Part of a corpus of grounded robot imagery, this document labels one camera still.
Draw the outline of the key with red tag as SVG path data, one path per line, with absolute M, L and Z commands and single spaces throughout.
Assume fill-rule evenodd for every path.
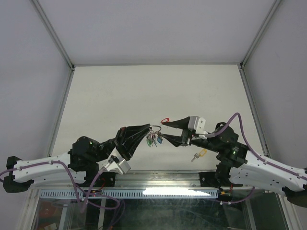
M 167 123 L 169 121 L 170 121 L 170 119 L 168 117 L 166 117 L 166 118 L 161 120 L 160 124 L 163 125 L 164 123 Z

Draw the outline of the large keyring with coloured keys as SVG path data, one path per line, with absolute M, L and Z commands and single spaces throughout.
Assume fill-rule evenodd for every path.
M 145 136 L 146 144 L 148 145 L 148 147 L 157 147 L 158 144 L 163 143 L 161 130 L 161 126 L 149 126 L 149 132 Z

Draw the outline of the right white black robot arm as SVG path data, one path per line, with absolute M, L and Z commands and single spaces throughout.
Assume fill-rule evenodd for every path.
M 240 143 L 229 122 L 220 122 L 210 133 L 205 119 L 188 116 L 163 123 L 181 129 L 180 136 L 162 134 L 175 147 L 194 145 L 217 153 L 219 163 L 202 183 L 218 189 L 226 186 L 253 186 L 285 196 L 299 207 L 307 206 L 307 171 L 275 161 L 252 149 L 247 141 Z

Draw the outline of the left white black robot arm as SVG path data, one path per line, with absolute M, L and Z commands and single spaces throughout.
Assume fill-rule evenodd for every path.
M 20 193 L 42 184 L 76 183 L 95 186 L 103 173 L 126 174 L 140 142 L 152 130 L 150 124 L 127 126 L 104 142 L 82 136 L 60 155 L 36 160 L 7 158 L 0 181 L 7 193 Z

